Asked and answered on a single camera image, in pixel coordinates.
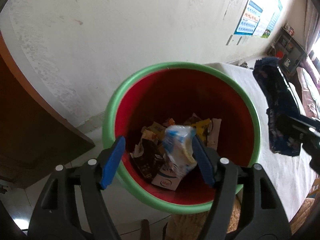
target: trash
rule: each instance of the trash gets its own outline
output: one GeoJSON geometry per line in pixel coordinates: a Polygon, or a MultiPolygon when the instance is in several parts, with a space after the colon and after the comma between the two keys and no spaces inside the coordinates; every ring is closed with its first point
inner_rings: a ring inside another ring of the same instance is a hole
{"type": "Polygon", "coordinates": [[[148,129],[151,132],[155,133],[160,141],[163,140],[164,131],[165,131],[164,126],[158,124],[157,122],[153,122],[153,124],[151,126],[149,126],[148,129]]]}
{"type": "Polygon", "coordinates": [[[208,127],[207,147],[217,150],[221,119],[212,118],[208,127]]]}
{"type": "Polygon", "coordinates": [[[176,190],[197,161],[192,138],[197,134],[206,146],[217,150],[221,119],[202,120],[195,113],[183,125],[168,118],[141,129],[141,139],[130,153],[142,176],[153,185],[176,190]]]}
{"type": "Polygon", "coordinates": [[[165,127],[169,127],[171,125],[175,125],[176,122],[172,118],[168,118],[162,125],[165,127]]]}
{"type": "Polygon", "coordinates": [[[140,142],[143,149],[142,152],[139,152],[137,157],[131,156],[143,177],[151,181],[157,175],[165,161],[153,141],[141,139],[140,142]]]}
{"type": "Polygon", "coordinates": [[[196,131],[191,126],[171,125],[165,130],[162,145],[178,178],[186,176],[197,165],[192,156],[192,138],[195,135],[196,131]]]}
{"type": "Polygon", "coordinates": [[[199,121],[191,125],[192,127],[196,128],[197,135],[204,142],[205,145],[207,145],[208,127],[210,122],[211,120],[208,118],[206,120],[199,121]]]}
{"type": "Polygon", "coordinates": [[[182,178],[178,178],[168,164],[164,164],[152,180],[152,184],[170,190],[176,190],[182,178]]]}
{"type": "Polygon", "coordinates": [[[202,119],[200,117],[198,117],[195,113],[192,114],[192,116],[190,118],[188,118],[187,120],[185,120],[185,122],[182,125],[192,125],[193,123],[202,121],[202,119]]]}

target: tiled floor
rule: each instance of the tiled floor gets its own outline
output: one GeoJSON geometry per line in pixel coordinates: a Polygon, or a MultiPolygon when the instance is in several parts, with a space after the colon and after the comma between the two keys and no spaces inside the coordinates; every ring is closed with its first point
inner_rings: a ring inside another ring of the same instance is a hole
{"type": "MultiPolygon", "coordinates": [[[[87,133],[86,135],[95,142],[95,148],[71,161],[66,167],[81,166],[87,160],[96,158],[103,149],[101,133],[101,128],[87,133]]],[[[25,190],[19,188],[6,188],[8,192],[4,195],[0,194],[0,200],[3,202],[13,219],[30,220],[33,208],[36,205],[48,177],[49,176],[41,179],[25,190]]],[[[114,181],[106,190],[102,191],[102,196],[113,223],[119,234],[122,235],[122,239],[139,239],[140,221],[143,219],[149,220],[151,239],[162,239],[162,228],[166,224],[168,220],[167,217],[170,214],[155,210],[141,203],[128,193],[116,178],[114,178],[114,181]]],[[[90,231],[82,203],[80,187],[76,187],[76,200],[81,227],[83,230],[90,231]]]]}

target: brown door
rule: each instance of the brown door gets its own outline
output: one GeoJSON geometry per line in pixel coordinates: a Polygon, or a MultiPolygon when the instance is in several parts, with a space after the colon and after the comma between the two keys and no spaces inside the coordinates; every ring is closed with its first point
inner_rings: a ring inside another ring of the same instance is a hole
{"type": "Polygon", "coordinates": [[[93,147],[31,86],[0,34],[0,179],[26,188],[93,147]]]}

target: poster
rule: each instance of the poster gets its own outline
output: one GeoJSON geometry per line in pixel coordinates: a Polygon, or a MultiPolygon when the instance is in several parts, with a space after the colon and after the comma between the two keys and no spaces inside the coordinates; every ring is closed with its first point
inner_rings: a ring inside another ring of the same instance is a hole
{"type": "Polygon", "coordinates": [[[280,0],[248,0],[234,34],[268,38],[281,10],[280,0]]]}

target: snack wrapper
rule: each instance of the snack wrapper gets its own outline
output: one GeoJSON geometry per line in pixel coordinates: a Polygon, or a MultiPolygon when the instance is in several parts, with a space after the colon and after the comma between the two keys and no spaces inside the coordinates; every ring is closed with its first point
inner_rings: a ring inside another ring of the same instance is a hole
{"type": "Polygon", "coordinates": [[[197,165],[192,156],[192,138],[195,135],[196,131],[191,126],[171,125],[165,130],[162,146],[177,178],[185,177],[197,165]]]}
{"type": "Polygon", "coordinates": [[[141,140],[135,146],[131,157],[143,177],[151,181],[157,174],[165,161],[162,153],[157,148],[158,138],[155,133],[143,129],[141,140]]]}
{"type": "Polygon", "coordinates": [[[195,113],[192,114],[192,116],[190,118],[188,118],[187,120],[185,120],[185,122],[182,125],[192,125],[193,123],[202,121],[202,119],[197,116],[195,113]]]}
{"type": "Polygon", "coordinates": [[[165,127],[169,127],[171,125],[175,125],[176,122],[172,118],[168,118],[162,125],[165,127]]]}
{"type": "Polygon", "coordinates": [[[153,124],[151,126],[149,126],[148,129],[151,132],[153,132],[154,134],[156,134],[160,141],[163,140],[164,131],[165,131],[165,127],[164,126],[160,125],[157,122],[153,122],[153,124]]]}
{"type": "Polygon", "coordinates": [[[211,120],[208,118],[206,120],[199,121],[191,125],[192,127],[196,128],[197,135],[204,142],[205,145],[207,145],[207,133],[210,122],[211,120]]]}

